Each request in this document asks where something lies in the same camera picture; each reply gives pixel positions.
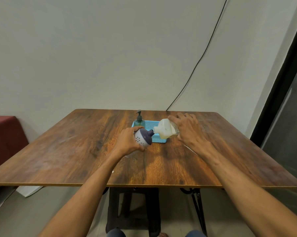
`table top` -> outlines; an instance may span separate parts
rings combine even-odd
[[[119,133],[136,119],[132,110],[77,109],[0,166],[0,185],[80,186],[103,163]],[[263,187],[296,187],[297,179],[215,112],[196,115],[206,138]],[[142,111],[159,121],[174,111]],[[222,187],[200,157],[177,138],[123,157],[107,186]]]

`black cable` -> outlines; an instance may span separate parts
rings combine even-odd
[[[193,73],[194,73],[194,71],[195,71],[197,65],[199,64],[199,62],[201,61],[201,59],[202,59],[203,56],[205,55],[205,53],[206,53],[206,51],[207,51],[207,49],[208,49],[208,47],[209,47],[209,45],[210,45],[210,42],[211,42],[211,40],[212,40],[212,37],[213,37],[213,35],[214,35],[214,32],[216,31],[216,27],[217,27],[217,25],[218,25],[218,23],[219,23],[219,20],[220,20],[220,18],[221,18],[221,15],[222,15],[222,12],[223,12],[223,10],[224,10],[224,7],[225,7],[226,2],[227,2],[227,0],[225,0],[225,2],[224,2],[223,8],[222,8],[222,10],[221,10],[221,13],[220,13],[220,15],[219,15],[219,18],[218,18],[218,20],[217,20],[217,22],[216,22],[216,26],[214,27],[214,30],[213,30],[213,32],[212,32],[212,35],[211,35],[211,37],[210,37],[210,40],[209,40],[209,42],[208,42],[208,44],[207,44],[207,47],[206,47],[205,51],[203,52],[201,58],[198,60],[197,64],[195,65],[195,68],[194,68],[194,69],[192,70],[192,72],[191,72],[191,75],[190,75],[189,79],[187,80],[187,82],[186,82],[185,86],[182,88],[182,90],[179,92],[178,96],[179,96],[179,95],[183,92],[183,90],[185,89],[185,87],[186,87],[186,85],[188,84],[188,82],[190,81],[190,78],[191,78],[191,76],[193,75]],[[177,100],[178,96],[176,96],[176,98],[175,98],[174,101],[170,104],[170,106],[166,109],[166,111],[168,111],[168,109],[172,106],[172,104],[175,102],[175,100]]]

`person's left hand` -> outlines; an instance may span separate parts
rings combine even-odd
[[[139,143],[137,143],[134,138],[134,132],[141,128],[144,127],[135,126],[122,130],[120,135],[118,136],[117,142],[112,152],[116,152],[119,155],[122,155],[121,157],[129,155],[136,150],[144,152],[144,146],[141,146]]]

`white wall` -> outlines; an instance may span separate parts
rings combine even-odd
[[[76,108],[165,110],[223,3],[0,0],[0,115],[16,115],[32,141]],[[296,29],[297,0],[229,0],[170,110],[216,111],[250,136]]]

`blue plastic basket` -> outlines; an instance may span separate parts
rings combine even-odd
[[[154,126],[158,126],[159,121],[145,121],[145,129],[152,130]],[[152,142],[154,143],[166,143],[167,139],[161,139],[159,134],[154,134],[152,136]]]

